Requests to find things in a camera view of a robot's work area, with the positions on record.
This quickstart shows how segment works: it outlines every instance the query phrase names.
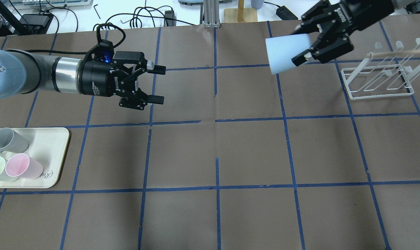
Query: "black cable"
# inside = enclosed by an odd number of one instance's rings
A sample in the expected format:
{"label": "black cable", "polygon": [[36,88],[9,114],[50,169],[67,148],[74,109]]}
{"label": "black cable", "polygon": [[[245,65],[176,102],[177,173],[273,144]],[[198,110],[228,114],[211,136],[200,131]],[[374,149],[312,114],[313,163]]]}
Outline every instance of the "black cable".
{"label": "black cable", "polygon": [[416,2],[416,3],[411,3],[410,5],[417,5],[417,4],[419,4],[420,3],[420,1],[418,1],[418,2]]}
{"label": "black cable", "polygon": [[[14,6],[14,4],[11,2],[11,0],[8,0],[9,2],[10,2],[10,4],[11,4],[11,6],[14,8],[14,10],[17,12],[17,14],[21,17],[21,18],[23,18],[23,16],[20,14],[20,12],[16,9],[16,7]],[[23,18],[23,20],[26,22],[26,25],[28,25],[28,30],[31,32],[31,33],[33,33],[33,30],[32,30],[32,28],[31,28],[31,26],[30,26],[30,24],[28,23],[28,21],[26,20],[26,18]]]}
{"label": "black cable", "polygon": [[57,53],[57,54],[67,54],[67,55],[85,55],[87,52],[69,52],[69,51],[59,51],[59,50],[50,50],[50,49],[31,49],[26,50],[29,53]]}
{"label": "black cable", "polygon": [[53,10],[53,9],[64,9],[64,10],[67,10],[67,11],[71,11],[74,14],[74,17],[76,18],[76,31],[75,32],[77,32],[77,30],[79,30],[79,19],[77,18],[77,15],[76,15],[76,13],[74,11],[72,11],[72,10],[70,10],[70,9],[67,8],[67,5],[64,5],[63,7],[56,7],[56,6],[52,5],[48,0],[45,0],[45,2],[47,2],[48,5],[50,5],[51,7],[53,7],[51,9],[49,9],[49,10]]}
{"label": "black cable", "polygon": [[40,16],[40,13],[42,13],[43,12],[43,10],[42,10],[42,0],[39,0],[39,16]]}
{"label": "black cable", "polygon": [[7,25],[7,21],[3,18],[3,16],[0,14],[0,19],[2,19],[3,25]]}
{"label": "black cable", "polygon": [[56,33],[55,34],[57,34],[59,32],[59,25],[60,25],[59,19],[53,13],[51,13],[50,10],[42,11],[42,12],[48,13],[48,14],[52,15],[56,19],[56,21],[57,21],[57,29],[56,29]]}
{"label": "black cable", "polygon": [[281,8],[281,6],[277,5],[276,3],[270,3],[270,2],[264,2],[264,3],[268,3],[269,5],[275,5],[275,6],[277,6],[278,8]]}
{"label": "black cable", "polygon": [[[96,28],[96,37],[97,37],[97,40],[98,40],[98,44],[102,40],[102,36],[100,34],[100,29],[102,27],[108,27],[108,28],[109,27],[113,27],[113,28],[119,30],[122,33],[122,39],[121,39],[121,41],[119,41],[118,43],[116,43],[113,46],[113,48],[116,48],[119,45],[121,45],[123,43],[123,41],[125,40],[125,38],[126,38],[126,34],[125,34],[124,30],[121,29],[121,28],[119,28],[119,27],[117,27],[116,25],[114,25],[112,23],[96,24],[95,27],[96,26],[97,26],[97,28]],[[39,52],[42,52],[42,53],[56,53],[56,54],[67,54],[67,55],[85,55],[85,54],[88,53],[88,52],[72,52],[72,51],[49,50],[49,49],[32,49],[32,50],[26,50],[26,52],[29,52],[29,53],[39,53]]]}
{"label": "black cable", "polygon": [[[135,16],[136,16],[136,18],[138,18],[138,17],[139,17],[139,13],[140,13],[142,10],[146,10],[146,11],[148,11],[148,14],[150,14],[150,16],[151,16],[151,20],[153,21],[153,26],[154,26],[154,27],[156,27],[156,24],[154,23],[154,18],[153,18],[153,15],[151,14],[150,10],[148,10],[148,8],[147,8],[147,7],[137,7],[137,8],[135,8],[135,9],[134,9],[133,16],[135,15]],[[132,23],[133,23],[133,27],[134,27],[134,18],[133,18],[133,19],[131,19],[131,22],[130,22],[129,27],[131,27],[131,24],[132,24]]]}
{"label": "black cable", "polygon": [[164,17],[164,20],[165,20],[165,15],[164,15],[164,13],[162,13],[162,11],[160,11],[159,9],[160,8],[162,8],[162,7],[165,7],[165,6],[167,6],[167,5],[164,5],[164,6],[161,6],[161,7],[159,7],[159,8],[154,8],[154,7],[137,7],[135,10],[134,10],[134,13],[133,14],[135,14],[136,15],[136,18],[138,18],[139,17],[139,13],[142,11],[142,9],[145,9],[145,10],[147,10],[148,11],[148,13],[150,14],[150,16],[151,16],[151,20],[153,21],[153,27],[156,27],[156,24],[154,23],[154,17],[153,17],[153,15],[151,14],[151,12],[152,11],[157,11],[157,12],[159,12],[159,13],[161,13],[161,15]]}
{"label": "black cable", "polygon": [[[110,21],[110,19],[112,19],[113,17],[115,17],[115,16],[121,16],[121,15],[131,15],[132,16],[133,13],[118,13],[118,14],[114,14],[113,16],[110,16],[107,19],[107,22]],[[162,19],[164,19],[164,17],[162,17],[162,16],[153,16],[153,18],[162,18]],[[181,21],[181,20],[178,20],[178,19],[170,18],[170,17],[166,17],[165,19],[166,20],[177,21],[177,22],[184,23],[184,24],[189,24],[189,25],[196,25],[196,24],[191,24],[189,22]]]}
{"label": "black cable", "polygon": [[117,27],[116,25],[112,24],[112,23],[105,23],[105,24],[99,24],[99,26],[97,26],[97,28],[96,28],[96,37],[97,37],[98,43],[102,40],[102,36],[100,34],[101,27],[113,27],[113,28],[115,28],[116,30],[119,30],[122,33],[122,39],[121,39],[121,41],[119,41],[118,43],[116,43],[113,46],[113,48],[118,47],[119,45],[121,45],[124,42],[124,40],[126,38],[125,31],[123,29],[121,29],[120,27]]}

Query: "keyboard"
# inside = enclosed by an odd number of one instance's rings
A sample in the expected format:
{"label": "keyboard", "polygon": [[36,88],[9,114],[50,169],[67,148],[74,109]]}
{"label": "keyboard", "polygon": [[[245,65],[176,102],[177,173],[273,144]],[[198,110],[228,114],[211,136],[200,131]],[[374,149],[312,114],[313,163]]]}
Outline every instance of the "keyboard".
{"label": "keyboard", "polygon": [[[63,7],[67,5],[70,6],[79,6],[79,5],[89,5],[93,0],[48,0],[52,5],[56,7]],[[17,9],[35,9],[39,8],[39,0],[11,0],[13,5]],[[51,8],[50,5],[45,0],[40,0],[42,8]]]}

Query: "power adapter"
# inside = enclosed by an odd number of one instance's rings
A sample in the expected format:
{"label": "power adapter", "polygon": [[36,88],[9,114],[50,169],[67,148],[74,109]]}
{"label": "power adapter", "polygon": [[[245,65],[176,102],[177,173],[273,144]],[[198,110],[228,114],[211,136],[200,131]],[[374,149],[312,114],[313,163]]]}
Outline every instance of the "power adapter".
{"label": "power adapter", "polygon": [[281,6],[276,10],[276,15],[281,18],[281,20],[298,20],[298,17],[295,16],[292,11],[290,11],[286,6]]}
{"label": "power adapter", "polygon": [[[173,11],[173,10],[166,10],[165,11],[165,17],[166,18],[171,18],[171,19],[176,19],[176,17],[175,17],[175,11]],[[176,26],[176,21],[175,20],[165,19],[164,20],[164,27],[166,27],[166,26]]]}

